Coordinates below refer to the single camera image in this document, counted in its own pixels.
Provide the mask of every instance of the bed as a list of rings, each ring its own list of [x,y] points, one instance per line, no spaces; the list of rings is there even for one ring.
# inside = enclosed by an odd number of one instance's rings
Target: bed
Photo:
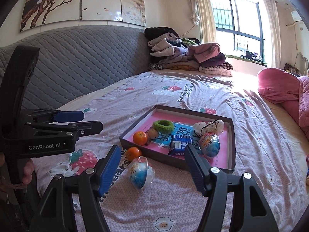
[[[192,93],[177,102],[180,95],[177,88],[186,84],[192,84]],[[162,89],[166,86],[174,86],[175,91]],[[211,96],[203,99],[201,89]],[[132,100],[136,106],[126,107]],[[232,78],[175,70],[146,72],[81,96],[59,109],[83,110],[85,121],[99,119],[103,123],[100,135],[81,138],[75,146],[76,151],[89,150],[101,158],[112,144],[120,144],[118,136],[153,104],[197,111],[204,107],[215,110],[218,115],[232,117],[237,151],[235,174],[248,171],[254,175],[280,231],[292,230],[309,203],[305,186],[309,143],[285,110],[259,97],[256,77],[238,72],[234,72]],[[60,172],[61,166],[67,164],[71,170],[67,154],[33,160],[39,194],[44,192],[52,176]],[[196,231],[206,199],[196,191],[190,174],[150,161],[156,171],[155,180],[141,194],[122,170],[126,168],[125,158],[122,158],[113,186],[101,198],[111,231]],[[85,231],[77,196],[74,196],[74,203],[79,231]],[[229,228],[231,204],[229,196],[223,231]],[[167,226],[160,227],[162,222]]]
[[[309,142],[284,109],[259,96],[256,77],[239,72],[231,78],[192,71],[147,72],[150,55],[143,32],[112,26],[56,29],[0,48],[2,75],[17,44],[41,48],[24,108],[82,110],[85,121],[103,123],[101,134],[80,138],[74,154],[33,158],[39,195],[56,173],[76,173],[72,157],[83,152],[85,168],[91,166],[120,144],[119,135],[139,116],[163,104],[232,118],[234,173],[254,176],[280,231],[291,231],[301,218],[309,203]],[[190,93],[181,97],[186,86]],[[113,186],[100,199],[111,231],[196,231],[207,200],[196,191],[189,172],[150,161],[155,179],[140,194],[126,177],[128,162],[122,157]],[[76,195],[74,203],[78,231],[85,231]],[[231,204],[229,194],[223,231],[229,228]]]

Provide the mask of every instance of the barcode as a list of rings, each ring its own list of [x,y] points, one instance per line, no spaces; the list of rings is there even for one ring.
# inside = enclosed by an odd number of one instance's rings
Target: barcode
[[[171,149],[181,148],[181,141],[172,141]]]

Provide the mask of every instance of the blue gripper pad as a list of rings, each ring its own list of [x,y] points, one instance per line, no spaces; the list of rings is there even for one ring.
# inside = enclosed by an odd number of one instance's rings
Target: blue gripper pad
[[[78,122],[84,119],[85,115],[82,111],[65,111],[58,112],[54,115],[54,121],[58,123]]]
[[[196,156],[194,156],[194,153],[189,148],[189,145],[185,147],[184,158],[186,160],[186,164],[189,167],[191,177],[194,181],[197,191],[202,193],[202,195],[205,195],[206,193],[205,182],[204,182],[205,173],[203,172],[202,168],[205,166],[202,162],[202,158],[200,158],[197,153]]]
[[[107,159],[108,161],[105,162],[106,165],[101,173],[101,183],[98,189],[98,193],[100,196],[103,196],[104,193],[106,193],[111,186],[115,171],[120,163],[121,148],[119,146],[113,146],[105,159]]]

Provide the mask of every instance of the pink folded sweater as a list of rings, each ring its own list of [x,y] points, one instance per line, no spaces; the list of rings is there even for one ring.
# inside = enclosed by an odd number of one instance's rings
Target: pink folded sweater
[[[263,69],[257,78],[259,94],[274,104],[280,104],[309,140],[309,78],[297,78],[277,68]]]
[[[218,43],[203,43],[200,45],[189,45],[187,56],[194,56],[199,63],[202,63],[218,56],[219,53],[220,45]]]

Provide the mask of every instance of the purple folded clothing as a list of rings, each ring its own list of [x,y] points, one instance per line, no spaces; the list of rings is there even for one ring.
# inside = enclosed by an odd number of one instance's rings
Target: purple folded clothing
[[[220,52],[218,56],[212,57],[204,62],[200,63],[201,67],[207,68],[209,66],[218,66],[225,62],[225,55]]]

